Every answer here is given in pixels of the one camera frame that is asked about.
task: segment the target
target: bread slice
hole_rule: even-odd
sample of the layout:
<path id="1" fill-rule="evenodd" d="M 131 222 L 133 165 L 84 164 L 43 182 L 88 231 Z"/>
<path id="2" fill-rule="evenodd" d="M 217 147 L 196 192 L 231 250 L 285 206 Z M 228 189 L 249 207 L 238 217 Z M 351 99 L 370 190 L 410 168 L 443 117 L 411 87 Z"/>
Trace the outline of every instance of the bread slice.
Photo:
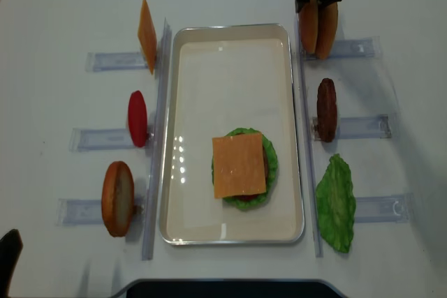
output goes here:
<path id="1" fill-rule="evenodd" d="M 125 162 L 113 162 L 105 173 L 101 198 L 104 225 L 113 237 L 123 237 L 129 230 L 133 198 L 131 170 Z"/>
<path id="2" fill-rule="evenodd" d="M 146 0 L 142 0 L 138 39 L 140 40 L 142 52 L 145 54 L 149 71 L 153 74 L 156 60 L 156 33 Z"/>
<path id="3" fill-rule="evenodd" d="M 266 191 L 261 133 L 212 139 L 214 198 Z"/>
<path id="4" fill-rule="evenodd" d="M 306 52 L 315 53 L 318 36 L 318 4 L 316 0 L 306 3 L 299 14 L 301 43 Z"/>
<path id="5" fill-rule="evenodd" d="M 338 5 L 332 3 L 318 10 L 318 39 L 316 41 L 315 55 L 319 59 L 327 59 L 338 25 Z"/>

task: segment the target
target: white table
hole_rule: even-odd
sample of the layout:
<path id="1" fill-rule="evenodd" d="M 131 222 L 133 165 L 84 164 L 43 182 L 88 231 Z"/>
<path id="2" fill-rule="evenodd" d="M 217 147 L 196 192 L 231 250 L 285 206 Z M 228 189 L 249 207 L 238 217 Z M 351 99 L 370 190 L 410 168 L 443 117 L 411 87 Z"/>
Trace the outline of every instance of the white table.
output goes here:
<path id="1" fill-rule="evenodd" d="M 294 0 L 148 2 L 159 35 L 164 17 L 174 34 L 184 27 L 277 22 L 288 30 L 295 50 Z M 445 4 L 343 0 L 339 6 L 345 38 L 380 36 L 402 118 L 418 139 L 426 166 L 444 181 Z M 156 91 L 146 71 L 84 70 L 89 51 L 139 48 L 140 5 L 141 0 L 1 0 L 0 235 L 19 228 L 24 240 L 11 296 L 107 297 L 145 278 L 312 278 L 350 297 L 447 295 L 446 268 L 434 266 L 409 224 L 355 225 L 349 256 L 324 244 L 324 258 L 315 258 L 305 171 L 306 228 L 292 246 L 173 248 L 158 233 L 154 259 L 143 262 L 142 236 L 126 241 L 112 239 L 102 226 L 57 227 L 57 198 L 99 198 L 111 161 L 126 161 L 135 178 L 147 182 L 141 151 L 68 151 L 73 127 L 124 126 L 132 91 L 142 90 L 154 108 Z"/>

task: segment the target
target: metal tray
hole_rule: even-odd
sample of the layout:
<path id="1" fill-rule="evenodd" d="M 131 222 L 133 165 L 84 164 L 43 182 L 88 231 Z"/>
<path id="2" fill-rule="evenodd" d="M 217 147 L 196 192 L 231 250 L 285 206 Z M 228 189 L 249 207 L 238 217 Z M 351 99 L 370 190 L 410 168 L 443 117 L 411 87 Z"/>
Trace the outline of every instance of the metal tray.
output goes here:
<path id="1" fill-rule="evenodd" d="M 277 24 L 183 29 L 174 39 L 160 231 L 166 242 L 291 243 L 304 229 L 291 49 Z M 214 199 L 212 138 L 261 131 L 279 168 L 270 199 L 240 211 Z"/>

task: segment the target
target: cheese slice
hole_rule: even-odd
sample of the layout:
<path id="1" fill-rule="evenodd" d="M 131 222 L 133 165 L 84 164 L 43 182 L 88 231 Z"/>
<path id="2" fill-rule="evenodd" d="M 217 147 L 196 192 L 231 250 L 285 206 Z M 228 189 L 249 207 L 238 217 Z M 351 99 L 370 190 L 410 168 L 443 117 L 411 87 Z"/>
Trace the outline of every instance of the cheese slice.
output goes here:
<path id="1" fill-rule="evenodd" d="M 144 53 L 150 72 L 154 73 L 156 58 L 156 34 L 154 23 L 146 0 L 142 0 L 140 12 L 140 25 L 138 26 L 138 39 Z"/>
<path id="2" fill-rule="evenodd" d="M 214 198 L 266 191 L 261 133 L 215 137 L 212 151 Z"/>

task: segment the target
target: tray rim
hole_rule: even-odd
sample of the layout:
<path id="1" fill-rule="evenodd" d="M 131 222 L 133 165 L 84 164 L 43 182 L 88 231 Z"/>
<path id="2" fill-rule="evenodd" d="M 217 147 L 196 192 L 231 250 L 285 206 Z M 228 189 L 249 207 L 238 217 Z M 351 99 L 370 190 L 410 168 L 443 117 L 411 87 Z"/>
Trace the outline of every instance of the tray rim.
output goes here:
<path id="1" fill-rule="evenodd" d="M 182 240 L 182 241 L 174 241 L 163 233 L 162 227 L 165 225 L 162 223 L 162 215 L 161 211 L 165 208 L 164 200 L 168 197 L 166 188 L 163 187 L 164 182 L 164 170 L 165 170 L 165 163 L 166 163 L 166 145 L 167 145 L 167 137 L 168 137 L 168 124 L 169 124 L 169 111 L 170 111 L 170 96 L 172 92 L 172 81 L 173 81 L 173 55 L 174 55 L 174 48 L 175 43 L 179 36 L 185 32 L 185 31 L 202 31 L 202 30 L 208 30 L 208 29 L 231 29 L 231 28 L 243 28 L 243 27 L 266 27 L 266 26 L 276 26 L 282 29 L 287 36 L 287 48 L 288 48 L 288 64 L 290 66 L 290 75 L 291 75 L 291 90 L 292 90 L 292 106 L 293 106 L 293 130 L 295 133 L 295 154 L 297 159 L 297 168 L 298 168 L 298 191 L 300 193 L 301 198 L 301 212 L 302 212 L 302 223 L 301 223 L 301 229 L 297 230 L 297 234 L 293 236 L 291 239 L 287 240 L 274 240 L 274 239 L 266 239 L 266 240 Z M 230 25 L 230 26 L 208 26 L 208 27 L 187 27 L 180 29 L 173 39 L 173 52 L 172 57 L 170 60 L 170 71 L 169 71 L 169 84 L 168 84 L 168 95 L 166 96 L 166 115 L 165 115 L 165 129 L 164 129 L 164 136 L 163 136 L 163 167 L 161 171 L 161 178 L 159 182 L 159 187 L 161 188 L 161 198 L 160 198 L 160 213 L 159 213 L 159 231 L 161 234 L 162 239 L 171 246 L 213 246 L 213 245 L 271 245 L 271 244 L 293 244 L 296 241 L 298 241 L 305 229 L 305 209 L 304 209 L 304 201 L 302 199 L 302 181 L 301 181 L 301 172 L 300 172 L 300 155 L 298 153 L 298 134 L 297 134 L 297 107 L 295 106 L 295 86 L 293 82 L 293 64 L 292 64 L 292 48 L 291 48 L 291 39 L 290 35 L 287 32 L 287 29 L 284 28 L 283 25 L 277 24 L 277 23 L 271 23 L 271 24 L 240 24 L 240 25 Z"/>

